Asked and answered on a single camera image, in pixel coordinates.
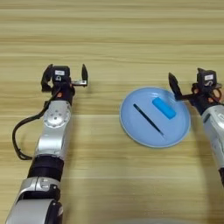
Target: wire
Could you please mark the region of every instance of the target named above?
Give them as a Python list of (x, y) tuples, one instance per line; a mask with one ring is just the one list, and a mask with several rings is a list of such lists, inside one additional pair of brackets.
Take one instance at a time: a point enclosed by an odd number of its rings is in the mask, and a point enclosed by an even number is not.
[(219, 103), (220, 105), (224, 106), (224, 103), (220, 102), (219, 100), (217, 100), (217, 98), (215, 97), (214, 93), (209, 93), (209, 96), (217, 103)]
[(36, 115), (33, 115), (33, 116), (30, 116), (30, 117), (27, 117), (25, 118), (24, 120), (22, 120), (21, 122), (19, 122), (14, 130), (12, 131), (12, 143), (13, 143), (13, 146), (14, 146), (14, 149), (15, 149), (15, 152), (17, 153), (17, 156), (22, 159), (22, 160), (31, 160), (32, 157), (30, 156), (27, 156), (25, 155), (21, 149), (18, 148), (18, 144), (17, 144), (17, 140), (16, 140), (16, 133), (17, 133), (17, 130), (25, 125), (26, 123), (30, 123), (32, 121), (35, 121), (37, 119), (39, 119), (41, 116), (44, 115), (44, 113), (47, 111), (51, 101), (57, 96), (57, 94), (60, 92), (61, 90), (61, 87), (59, 87), (59, 89), (55, 92), (55, 94), (50, 98), (50, 100), (45, 104), (44, 108)]

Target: blue sponge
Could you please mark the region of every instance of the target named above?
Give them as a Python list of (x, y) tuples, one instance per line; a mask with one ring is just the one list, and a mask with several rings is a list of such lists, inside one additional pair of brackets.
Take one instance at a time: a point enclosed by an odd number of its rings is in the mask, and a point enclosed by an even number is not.
[(177, 114), (171, 106), (169, 106), (165, 101), (161, 100), (159, 97), (155, 98), (152, 103), (169, 119), (172, 119)]

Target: black marker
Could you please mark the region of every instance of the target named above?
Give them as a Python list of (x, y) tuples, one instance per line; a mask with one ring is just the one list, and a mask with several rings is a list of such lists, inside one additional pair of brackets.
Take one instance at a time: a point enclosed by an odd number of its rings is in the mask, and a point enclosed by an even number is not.
[(164, 133), (159, 129), (159, 127), (135, 103), (133, 104), (133, 106), (149, 122), (149, 124), (155, 130), (157, 130), (157, 132), (159, 132), (162, 136), (164, 135)]

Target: blue plate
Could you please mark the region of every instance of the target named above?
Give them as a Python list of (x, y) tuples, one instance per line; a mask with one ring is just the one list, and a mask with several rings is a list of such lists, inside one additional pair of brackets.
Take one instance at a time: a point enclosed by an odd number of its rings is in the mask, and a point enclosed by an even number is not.
[[(177, 114), (171, 120), (152, 104), (157, 97), (176, 111)], [(134, 108), (134, 103), (159, 127), (163, 136)], [(191, 126), (186, 105), (182, 101), (176, 101), (173, 93), (156, 87), (140, 88), (128, 94), (120, 107), (120, 121), (131, 138), (153, 148), (170, 147), (179, 143)]]

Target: wood grain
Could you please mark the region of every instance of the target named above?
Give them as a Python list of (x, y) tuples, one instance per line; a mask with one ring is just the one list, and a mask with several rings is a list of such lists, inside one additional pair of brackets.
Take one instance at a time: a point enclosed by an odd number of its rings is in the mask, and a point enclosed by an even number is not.
[[(89, 87), (76, 89), (62, 179), (64, 223), (223, 223), (223, 188), (194, 108), (187, 104), (189, 135), (166, 150), (133, 142), (119, 123), (125, 95), (145, 86), (169, 89), (169, 72), (184, 93), (197, 67), (215, 70), (224, 83), (223, 12), (221, 0), (1, 2), (0, 222), (31, 164), (16, 158), (11, 132), (48, 99), (40, 93), (44, 69), (68, 65), (79, 79), (85, 63)], [(37, 121), (19, 131), (26, 153), (41, 129)]]

